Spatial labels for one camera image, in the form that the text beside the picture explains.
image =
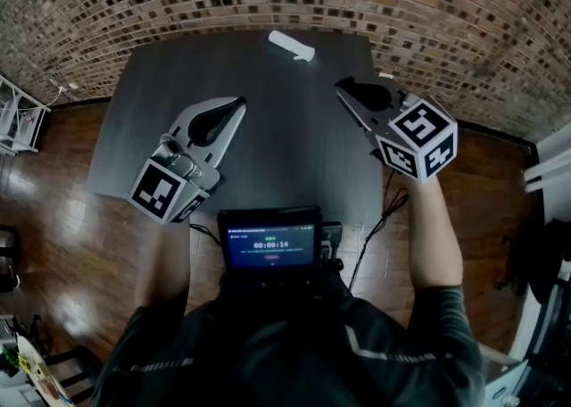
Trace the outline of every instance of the curved brick wall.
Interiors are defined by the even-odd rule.
[[[367,36],[378,71],[537,140],[571,120],[571,0],[0,0],[0,72],[50,102],[110,96],[133,47],[240,29]]]

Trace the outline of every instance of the forearm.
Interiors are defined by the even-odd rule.
[[[462,254],[437,178],[409,181],[410,277],[415,288],[462,283]]]
[[[147,235],[139,263],[135,306],[171,303],[179,297],[186,303],[190,283],[188,224],[152,225]]]

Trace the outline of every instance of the timer display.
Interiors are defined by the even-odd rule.
[[[230,256],[237,268],[310,265],[314,243],[313,225],[228,230]]]

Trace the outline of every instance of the dark shirt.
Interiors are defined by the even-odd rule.
[[[287,301],[221,295],[182,323],[170,307],[139,308],[92,405],[483,403],[482,359],[460,287],[418,291],[408,329],[335,288]]]

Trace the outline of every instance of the dark gray table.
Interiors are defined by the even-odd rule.
[[[125,198],[145,159],[188,105],[244,96],[247,112],[201,210],[319,205],[327,220],[373,225],[382,168],[338,102],[334,84],[373,72],[367,39],[287,31],[316,49],[294,61],[268,32],[187,37],[138,47],[115,90],[97,141],[87,190]]]

